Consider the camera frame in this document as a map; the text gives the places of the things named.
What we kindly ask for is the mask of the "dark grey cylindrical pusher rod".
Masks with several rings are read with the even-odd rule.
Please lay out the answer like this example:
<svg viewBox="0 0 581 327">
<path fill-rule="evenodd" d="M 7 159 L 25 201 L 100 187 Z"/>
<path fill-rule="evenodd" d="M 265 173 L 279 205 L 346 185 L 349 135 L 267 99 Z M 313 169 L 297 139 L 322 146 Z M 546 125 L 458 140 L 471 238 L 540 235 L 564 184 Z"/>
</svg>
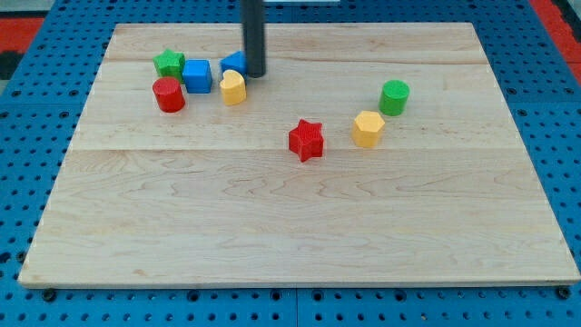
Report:
<svg viewBox="0 0 581 327">
<path fill-rule="evenodd" d="M 265 15 L 262 0 L 241 0 L 241 29 L 247 74 L 266 74 Z"/>
</svg>

